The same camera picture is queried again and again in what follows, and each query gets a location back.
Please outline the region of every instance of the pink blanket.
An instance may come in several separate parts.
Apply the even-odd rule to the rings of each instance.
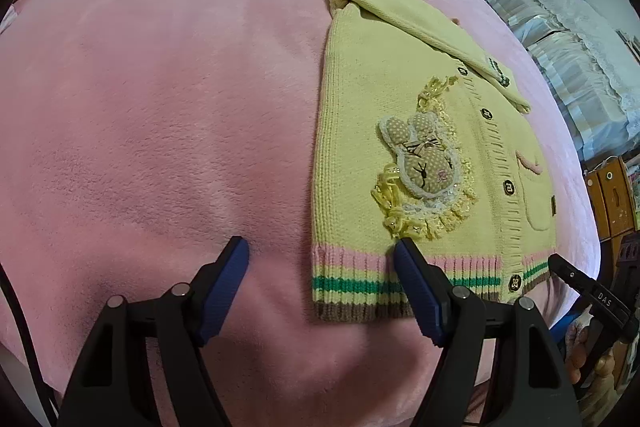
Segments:
[[[426,0],[510,67],[556,186],[558,249],[594,275],[577,155],[482,0]],[[413,320],[319,323],[310,180],[326,0],[20,0],[0,36],[0,261],[63,390],[107,298],[159,296],[228,238],[252,258],[204,349],[235,427],[373,427],[417,410],[439,350]],[[574,296],[538,286],[549,322]],[[0,301],[0,342],[21,354]],[[490,356],[478,375],[488,376]]]

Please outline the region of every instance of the yellow cardigan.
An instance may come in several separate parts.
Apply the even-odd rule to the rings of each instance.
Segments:
[[[507,67],[422,0],[330,0],[314,160],[318,315],[411,315],[390,251],[513,301],[548,277],[552,185]]]

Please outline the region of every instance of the bed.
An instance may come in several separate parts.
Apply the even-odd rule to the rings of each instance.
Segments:
[[[542,72],[581,161],[640,140],[640,64],[584,0],[486,0]]]
[[[535,63],[483,0],[425,1],[513,70],[552,173],[558,251],[595,276],[577,153]],[[15,9],[0,36],[0,125],[11,129],[0,139],[0,259],[46,380],[64,390],[111,295],[156,297],[241,234],[250,267],[203,350],[233,425],[408,425],[439,350],[410,319],[321,323],[310,297],[326,0],[17,0]],[[530,295],[549,324],[575,299],[553,279]],[[20,357],[4,302],[0,324],[0,342]],[[156,392],[172,425],[166,390]]]

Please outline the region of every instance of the black button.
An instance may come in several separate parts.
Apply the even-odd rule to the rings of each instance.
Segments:
[[[512,275],[511,279],[509,279],[509,291],[516,292],[522,286],[522,277],[520,277],[517,273],[516,275]]]
[[[516,187],[511,180],[505,180],[502,187],[507,196],[513,196],[516,193]]]

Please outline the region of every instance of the white lace trim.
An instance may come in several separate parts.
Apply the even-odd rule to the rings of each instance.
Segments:
[[[536,0],[584,43],[620,96],[629,138],[640,133],[640,65],[607,20],[582,0]]]

